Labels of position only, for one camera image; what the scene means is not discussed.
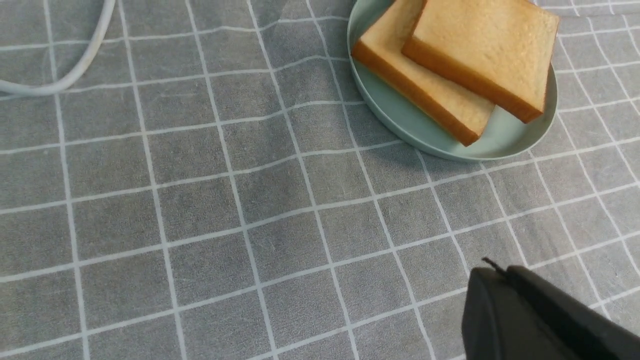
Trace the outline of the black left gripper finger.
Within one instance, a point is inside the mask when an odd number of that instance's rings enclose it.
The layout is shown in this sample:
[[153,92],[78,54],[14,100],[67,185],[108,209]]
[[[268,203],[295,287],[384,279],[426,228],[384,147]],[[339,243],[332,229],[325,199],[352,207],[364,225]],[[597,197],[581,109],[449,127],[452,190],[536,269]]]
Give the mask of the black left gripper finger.
[[483,257],[468,280],[468,360],[637,360],[640,338],[521,265]]

